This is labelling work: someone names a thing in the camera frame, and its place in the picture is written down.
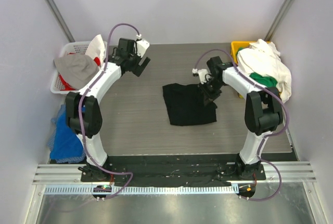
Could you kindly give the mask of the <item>black t shirt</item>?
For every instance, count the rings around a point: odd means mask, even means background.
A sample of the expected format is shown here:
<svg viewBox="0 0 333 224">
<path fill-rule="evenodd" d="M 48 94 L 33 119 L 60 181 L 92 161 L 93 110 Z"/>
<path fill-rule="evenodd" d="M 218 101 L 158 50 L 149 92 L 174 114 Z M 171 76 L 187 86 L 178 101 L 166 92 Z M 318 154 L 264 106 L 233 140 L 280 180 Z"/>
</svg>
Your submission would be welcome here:
<svg viewBox="0 0 333 224">
<path fill-rule="evenodd" d="M 217 121 L 215 103 L 204 105 L 203 94 L 196 84 L 168 84 L 162 87 L 169 121 L 174 126 L 196 126 Z"/>
</svg>

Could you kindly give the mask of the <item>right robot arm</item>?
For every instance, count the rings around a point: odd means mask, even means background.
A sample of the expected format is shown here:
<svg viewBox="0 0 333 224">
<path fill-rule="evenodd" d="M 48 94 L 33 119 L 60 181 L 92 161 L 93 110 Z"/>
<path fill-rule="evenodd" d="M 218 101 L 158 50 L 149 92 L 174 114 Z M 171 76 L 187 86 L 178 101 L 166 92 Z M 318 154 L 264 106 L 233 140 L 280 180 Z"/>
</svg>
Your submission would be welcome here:
<svg viewBox="0 0 333 224">
<path fill-rule="evenodd" d="M 232 62 L 223 63 L 216 56 L 207 61 L 208 69 L 193 69 L 200 79 L 204 104 L 217 99 L 223 86 L 230 86 L 245 100 L 245 125 L 248 129 L 243 148 L 237 154 L 235 174 L 251 177 L 261 165 L 261 154 L 269 136 L 283 123 L 283 109 L 277 88 L 263 87 L 242 73 Z"/>
</svg>

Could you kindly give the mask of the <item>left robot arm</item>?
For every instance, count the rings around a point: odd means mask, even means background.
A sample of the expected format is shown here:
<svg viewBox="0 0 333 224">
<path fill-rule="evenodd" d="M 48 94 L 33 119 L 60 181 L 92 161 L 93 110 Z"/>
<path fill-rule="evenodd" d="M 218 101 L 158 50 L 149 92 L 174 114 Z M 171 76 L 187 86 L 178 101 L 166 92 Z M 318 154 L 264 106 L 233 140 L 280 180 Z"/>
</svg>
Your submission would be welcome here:
<svg viewBox="0 0 333 224">
<path fill-rule="evenodd" d="M 103 124 L 100 102 L 110 87 L 125 72 L 140 76 L 150 58 L 145 53 L 150 43 L 141 38 L 120 38 L 117 47 L 106 50 L 104 65 L 86 86 L 66 96 L 66 124 L 79 138 L 86 164 L 79 167 L 85 181 L 107 181 L 111 175 L 108 155 L 103 148 L 100 130 Z"/>
</svg>

